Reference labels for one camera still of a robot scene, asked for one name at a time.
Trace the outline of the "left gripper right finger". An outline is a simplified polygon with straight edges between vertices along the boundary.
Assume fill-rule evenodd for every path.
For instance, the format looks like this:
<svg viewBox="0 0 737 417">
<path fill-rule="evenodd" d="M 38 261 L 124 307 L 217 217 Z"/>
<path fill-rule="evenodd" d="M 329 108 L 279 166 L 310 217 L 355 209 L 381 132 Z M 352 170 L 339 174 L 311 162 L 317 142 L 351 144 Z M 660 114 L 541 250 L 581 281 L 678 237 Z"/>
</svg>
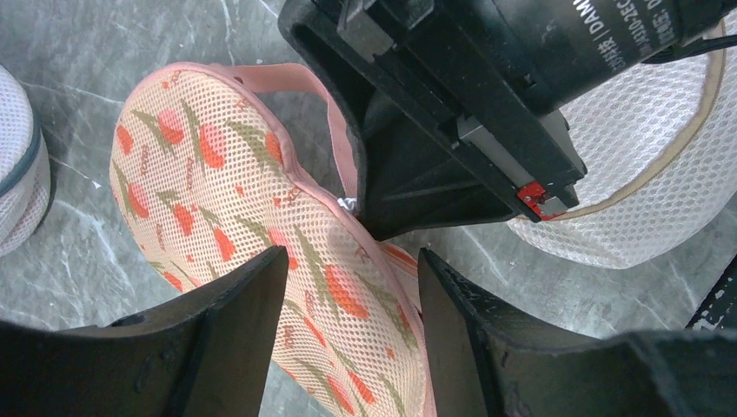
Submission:
<svg viewBox="0 0 737 417">
<path fill-rule="evenodd" d="M 600 340 L 492 295 L 428 249 L 422 324 L 440 416 L 733 416 L 736 333 L 634 331 Z"/>
</svg>

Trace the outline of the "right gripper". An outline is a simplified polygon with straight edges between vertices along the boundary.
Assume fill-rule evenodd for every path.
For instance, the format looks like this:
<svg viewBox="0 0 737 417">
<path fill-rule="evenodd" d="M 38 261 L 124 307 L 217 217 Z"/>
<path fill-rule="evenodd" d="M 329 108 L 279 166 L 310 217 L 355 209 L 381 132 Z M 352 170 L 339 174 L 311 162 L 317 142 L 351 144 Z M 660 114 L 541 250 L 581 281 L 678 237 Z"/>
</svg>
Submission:
<svg viewBox="0 0 737 417">
<path fill-rule="evenodd" d="M 284 39 L 348 124 L 358 218 L 383 241 L 427 228 L 539 222 L 574 208 L 587 170 L 538 54 L 561 3 L 287 1 Z"/>
</svg>

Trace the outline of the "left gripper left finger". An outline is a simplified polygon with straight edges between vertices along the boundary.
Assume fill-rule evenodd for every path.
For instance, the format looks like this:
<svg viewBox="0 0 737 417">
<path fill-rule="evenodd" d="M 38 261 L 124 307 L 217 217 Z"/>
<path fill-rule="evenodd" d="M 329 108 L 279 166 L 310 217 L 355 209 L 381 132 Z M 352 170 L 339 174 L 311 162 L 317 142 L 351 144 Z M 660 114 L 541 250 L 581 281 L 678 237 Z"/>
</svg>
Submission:
<svg viewBox="0 0 737 417">
<path fill-rule="evenodd" d="M 107 327 L 1 325 L 4 416 L 255 416 L 288 277 L 272 247 Z"/>
</svg>

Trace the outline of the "floral mesh laundry bag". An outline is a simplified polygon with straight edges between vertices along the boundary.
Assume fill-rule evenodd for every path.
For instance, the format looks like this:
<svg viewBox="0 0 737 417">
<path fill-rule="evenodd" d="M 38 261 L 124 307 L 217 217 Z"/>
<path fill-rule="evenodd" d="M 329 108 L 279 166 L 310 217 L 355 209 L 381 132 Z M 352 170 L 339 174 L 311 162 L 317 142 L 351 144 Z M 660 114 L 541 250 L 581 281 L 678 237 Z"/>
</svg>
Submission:
<svg viewBox="0 0 737 417">
<path fill-rule="evenodd" d="M 327 106 L 343 194 L 300 165 L 261 95 Z M 272 358 L 336 416 L 433 416 L 417 262 L 357 220 L 347 124 L 296 63 L 174 63 L 144 78 L 116 122 L 112 194 L 150 266 L 181 293 L 282 246 L 288 278 Z"/>
</svg>

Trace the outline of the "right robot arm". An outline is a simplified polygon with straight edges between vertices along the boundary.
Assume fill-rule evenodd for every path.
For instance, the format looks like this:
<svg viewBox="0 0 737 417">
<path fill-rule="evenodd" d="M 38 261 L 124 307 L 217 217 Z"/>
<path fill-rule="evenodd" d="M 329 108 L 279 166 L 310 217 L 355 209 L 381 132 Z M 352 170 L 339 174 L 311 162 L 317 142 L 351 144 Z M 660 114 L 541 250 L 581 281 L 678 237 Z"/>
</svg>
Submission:
<svg viewBox="0 0 737 417">
<path fill-rule="evenodd" d="M 553 220 L 587 167 L 561 107 L 638 63 L 723 50 L 733 1 L 287 1 L 283 38 L 346 120 L 360 223 Z"/>
</svg>

